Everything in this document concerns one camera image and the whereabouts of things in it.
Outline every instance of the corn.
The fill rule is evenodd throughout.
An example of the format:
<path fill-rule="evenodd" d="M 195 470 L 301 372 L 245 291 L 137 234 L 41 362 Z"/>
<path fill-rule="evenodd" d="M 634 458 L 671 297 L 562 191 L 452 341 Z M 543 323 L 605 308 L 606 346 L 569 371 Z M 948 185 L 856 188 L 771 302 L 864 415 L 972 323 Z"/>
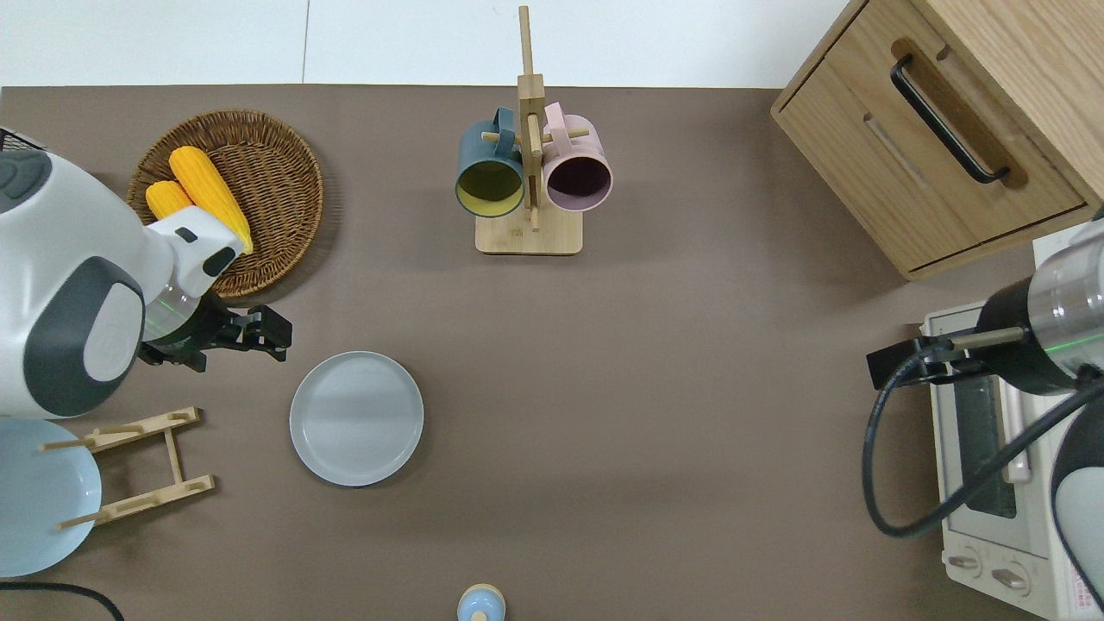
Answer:
<path fill-rule="evenodd" d="M 222 220 L 223 224 L 242 238 L 245 244 L 243 254 L 253 252 L 250 223 L 211 158 L 195 147 L 179 147 L 169 155 L 169 167 L 197 206 Z"/>
<path fill-rule="evenodd" d="M 195 204 L 176 181 L 158 181 L 146 188 L 146 204 L 158 220 Z"/>

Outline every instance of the wooden base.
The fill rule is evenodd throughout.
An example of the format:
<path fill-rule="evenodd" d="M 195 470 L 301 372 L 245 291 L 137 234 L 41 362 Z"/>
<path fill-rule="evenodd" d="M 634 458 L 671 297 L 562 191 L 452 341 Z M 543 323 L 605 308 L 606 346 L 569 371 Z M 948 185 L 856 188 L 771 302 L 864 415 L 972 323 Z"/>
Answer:
<path fill-rule="evenodd" d="M 519 207 L 501 218 L 476 218 L 476 248 L 484 254 L 572 255 L 583 250 L 582 213 L 541 208 L 538 231 L 529 214 Z"/>
<path fill-rule="evenodd" d="M 184 408 L 183 410 L 177 410 L 167 414 L 144 419 L 130 424 L 96 429 L 88 435 L 78 440 L 52 442 L 50 444 L 39 446 L 40 451 L 54 451 L 70 446 L 86 446 L 88 451 L 98 453 L 100 451 L 106 451 L 107 449 L 119 446 L 120 444 L 127 444 L 136 440 L 141 440 L 142 438 L 163 434 L 164 443 L 169 449 L 169 466 L 172 469 L 172 478 L 176 481 L 174 484 L 167 485 L 160 490 L 153 490 L 152 492 L 146 492 L 145 494 L 138 494 L 136 496 L 130 496 L 129 498 L 124 498 L 121 501 L 104 505 L 99 507 L 99 511 L 96 513 L 89 513 L 88 515 L 66 519 L 54 528 L 61 530 L 63 528 L 76 526 L 77 524 L 84 524 L 85 522 L 104 524 L 106 522 L 112 522 L 113 519 L 144 512 L 151 507 L 171 503 L 172 501 L 179 501 L 180 498 L 206 492 L 208 490 L 214 490 L 214 477 L 210 474 L 184 481 L 183 473 L 180 470 L 180 455 L 177 454 L 177 441 L 172 435 L 172 430 L 174 428 L 193 423 L 199 420 L 199 410 L 195 408 Z"/>

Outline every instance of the wicker basket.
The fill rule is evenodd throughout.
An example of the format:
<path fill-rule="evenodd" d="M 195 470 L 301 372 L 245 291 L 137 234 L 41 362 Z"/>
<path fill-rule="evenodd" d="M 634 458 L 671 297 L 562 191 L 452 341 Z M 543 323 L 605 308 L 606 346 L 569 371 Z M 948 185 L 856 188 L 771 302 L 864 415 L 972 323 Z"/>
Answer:
<path fill-rule="evenodd" d="M 206 151 L 237 199 L 254 252 L 238 256 L 212 287 L 227 303 L 279 281 L 302 259 L 322 217 L 322 175 L 307 143 L 259 112 L 217 110 L 190 118 L 155 144 L 135 171 L 127 203 L 155 221 L 146 188 L 172 179 L 169 154 L 191 145 Z"/>

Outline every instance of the wooden drawer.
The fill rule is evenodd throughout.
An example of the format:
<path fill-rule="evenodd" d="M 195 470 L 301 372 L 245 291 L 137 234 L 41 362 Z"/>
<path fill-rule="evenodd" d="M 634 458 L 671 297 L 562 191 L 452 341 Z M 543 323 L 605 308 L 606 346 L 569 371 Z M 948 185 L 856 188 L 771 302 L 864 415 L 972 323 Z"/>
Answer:
<path fill-rule="evenodd" d="M 1007 102 L 909 0 L 849 10 L 773 114 L 902 274 L 927 276 L 1091 215 Z M 906 101 L 910 90 L 921 103 Z M 981 182 L 970 161 L 975 176 L 1007 172 Z"/>

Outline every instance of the oven knob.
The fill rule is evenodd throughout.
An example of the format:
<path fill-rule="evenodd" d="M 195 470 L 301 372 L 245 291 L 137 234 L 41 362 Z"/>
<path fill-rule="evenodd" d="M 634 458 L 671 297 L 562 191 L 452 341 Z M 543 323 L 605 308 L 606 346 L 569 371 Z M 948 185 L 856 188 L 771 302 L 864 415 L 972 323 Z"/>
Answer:
<path fill-rule="evenodd" d="M 992 579 L 1021 596 L 1027 596 L 1031 592 L 1031 581 L 1028 579 L 1028 572 L 1018 562 L 1011 564 L 1009 568 L 994 569 Z"/>
<path fill-rule="evenodd" d="M 951 554 L 943 550 L 943 562 L 951 567 L 957 567 L 977 578 L 981 575 L 981 561 L 973 548 L 966 548 L 960 554 Z"/>

